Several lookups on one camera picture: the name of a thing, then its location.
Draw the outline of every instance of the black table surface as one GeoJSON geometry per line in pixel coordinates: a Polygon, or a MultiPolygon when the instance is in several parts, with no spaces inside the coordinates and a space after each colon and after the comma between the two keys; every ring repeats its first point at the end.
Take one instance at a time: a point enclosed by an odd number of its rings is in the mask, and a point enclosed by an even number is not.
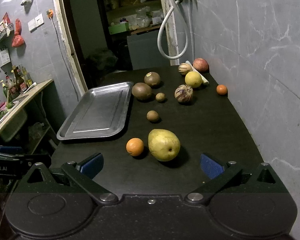
{"type": "Polygon", "coordinates": [[[186,194],[209,181],[200,169],[201,153],[209,153],[223,162],[236,161],[247,169],[256,168],[263,162],[228,98],[216,93],[218,84],[209,73],[204,74],[209,86],[194,90],[193,103],[187,106],[174,98],[175,89],[185,83],[177,66],[110,74],[103,85],[143,82],[150,71],[161,76],[163,84],[153,89],[153,93],[164,93],[167,97],[165,103],[156,100],[144,103],[132,98],[126,126],[121,133],[107,140],[61,142],[52,156],[51,166],[60,167],[67,161],[80,162],[101,152],[104,168],[94,181],[117,195],[186,194]],[[159,113],[161,122],[153,124],[147,120],[146,114],[150,110],[159,113]],[[147,150],[140,158],[127,153],[126,143],[131,138],[142,139],[147,147],[152,129],[166,129],[177,135],[181,150],[174,160],[161,163],[147,150]]]}

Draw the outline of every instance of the screw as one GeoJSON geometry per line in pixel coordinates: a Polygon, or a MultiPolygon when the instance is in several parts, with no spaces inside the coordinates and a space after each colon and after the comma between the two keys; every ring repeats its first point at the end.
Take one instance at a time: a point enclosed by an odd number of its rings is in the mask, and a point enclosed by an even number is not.
{"type": "Polygon", "coordinates": [[[149,199],[147,202],[148,202],[148,204],[150,204],[150,205],[151,205],[151,204],[154,204],[154,203],[155,203],[155,199],[149,199]]]}
{"type": "Polygon", "coordinates": [[[199,201],[203,199],[203,196],[200,193],[190,193],[187,195],[187,198],[191,201],[199,201]]]}
{"type": "Polygon", "coordinates": [[[103,202],[114,202],[117,200],[117,196],[115,194],[112,193],[104,193],[100,195],[100,199],[103,202]]]}

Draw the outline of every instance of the orange plug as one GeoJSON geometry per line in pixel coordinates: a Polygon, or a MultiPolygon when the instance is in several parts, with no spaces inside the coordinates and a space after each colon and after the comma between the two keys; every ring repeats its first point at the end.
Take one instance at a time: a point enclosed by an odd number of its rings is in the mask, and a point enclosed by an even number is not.
{"type": "Polygon", "coordinates": [[[49,9],[46,13],[47,13],[47,16],[49,19],[53,18],[53,10],[52,9],[49,9]]]}

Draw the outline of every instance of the orange fruit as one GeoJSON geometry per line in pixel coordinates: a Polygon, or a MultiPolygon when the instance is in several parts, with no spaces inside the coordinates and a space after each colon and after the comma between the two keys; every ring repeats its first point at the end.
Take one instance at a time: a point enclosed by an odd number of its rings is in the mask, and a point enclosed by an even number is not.
{"type": "Polygon", "coordinates": [[[131,156],[139,156],[145,148],[143,141],[139,138],[133,138],[127,142],[126,149],[131,156]]]}
{"type": "Polygon", "coordinates": [[[224,96],[224,95],[226,95],[228,93],[228,89],[227,89],[227,87],[225,85],[218,85],[217,86],[217,93],[219,95],[224,96]]]}

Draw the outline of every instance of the tabletop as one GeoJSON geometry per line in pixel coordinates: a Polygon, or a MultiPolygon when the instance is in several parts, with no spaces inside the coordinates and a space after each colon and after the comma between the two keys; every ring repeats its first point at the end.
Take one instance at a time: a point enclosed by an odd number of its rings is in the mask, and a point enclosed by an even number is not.
{"type": "Polygon", "coordinates": [[[52,156],[51,166],[60,167],[67,161],[80,162],[100,152],[104,156],[104,167],[94,181],[117,195],[186,194],[209,181],[200,169],[202,153],[209,153],[222,162],[236,161],[247,169],[263,162],[229,99],[216,93],[218,84],[209,73],[204,74],[209,86],[194,90],[191,105],[181,105],[174,98],[176,88],[184,84],[177,66],[114,73],[106,76],[102,84],[143,82],[150,71],[161,77],[162,86],[153,89],[153,93],[164,93],[165,103],[156,100],[144,103],[132,98],[126,126],[120,134],[106,140],[61,142],[52,156]],[[159,113],[161,122],[147,120],[150,110],[159,113]],[[161,163],[147,149],[139,158],[127,153],[126,143],[131,138],[142,139],[147,147],[152,129],[166,129],[177,135],[181,150],[174,160],[161,163]]]}
{"type": "Polygon", "coordinates": [[[28,96],[25,99],[23,99],[14,109],[12,109],[7,115],[7,117],[2,121],[2,123],[0,123],[0,133],[8,125],[8,123],[16,116],[16,114],[19,113],[21,109],[23,109],[26,106],[26,104],[28,104],[37,94],[39,94],[45,87],[47,87],[52,82],[53,79],[41,82],[28,92],[21,94],[18,98],[24,97],[26,95],[28,96]]]}

